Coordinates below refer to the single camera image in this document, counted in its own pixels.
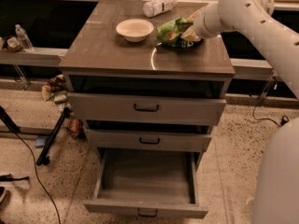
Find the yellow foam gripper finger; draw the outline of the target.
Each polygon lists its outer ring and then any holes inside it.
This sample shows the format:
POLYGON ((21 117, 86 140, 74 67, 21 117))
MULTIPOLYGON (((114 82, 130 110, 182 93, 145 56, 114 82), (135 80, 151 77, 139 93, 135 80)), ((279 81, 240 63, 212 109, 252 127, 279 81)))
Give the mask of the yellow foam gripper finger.
POLYGON ((199 15, 199 9, 193 12, 186 20, 188 22, 194 22, 195 18, 199 15))
POLYGON ((199 42, 201 38, 199 35, 193 30, 193 27, 189 27, 181 36, 181 39, 188 42, 199 42))

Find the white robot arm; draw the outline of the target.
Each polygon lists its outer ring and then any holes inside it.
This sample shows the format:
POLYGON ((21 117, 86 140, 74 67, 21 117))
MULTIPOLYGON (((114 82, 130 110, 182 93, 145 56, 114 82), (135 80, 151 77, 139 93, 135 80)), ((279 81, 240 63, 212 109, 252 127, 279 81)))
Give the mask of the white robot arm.
MULTIPOLYGON (((208 39, 245 36, 299 98, 299 34, 271 17, 272 0, 219 0, 194 13, 193 30, 208 39)), ((263 154, 252 224, 299 224, 299 118, 270 138, 263 154)))

